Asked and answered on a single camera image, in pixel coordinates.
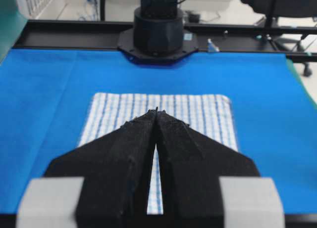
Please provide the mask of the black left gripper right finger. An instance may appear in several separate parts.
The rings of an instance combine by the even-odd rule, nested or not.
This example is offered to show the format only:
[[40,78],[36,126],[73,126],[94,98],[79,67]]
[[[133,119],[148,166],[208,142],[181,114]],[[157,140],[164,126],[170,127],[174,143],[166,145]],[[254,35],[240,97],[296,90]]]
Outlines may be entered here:
[[274,181],[249,157],[157,115],[164,213],[178,228],[283,228]]

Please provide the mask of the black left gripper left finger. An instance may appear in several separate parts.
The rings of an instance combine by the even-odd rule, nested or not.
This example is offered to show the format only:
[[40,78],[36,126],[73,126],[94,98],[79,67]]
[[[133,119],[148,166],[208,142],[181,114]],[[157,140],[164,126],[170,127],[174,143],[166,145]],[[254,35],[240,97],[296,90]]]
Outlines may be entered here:
[[147,211],[157,112],[53,159],[20,202],[19,228],[123,228]]

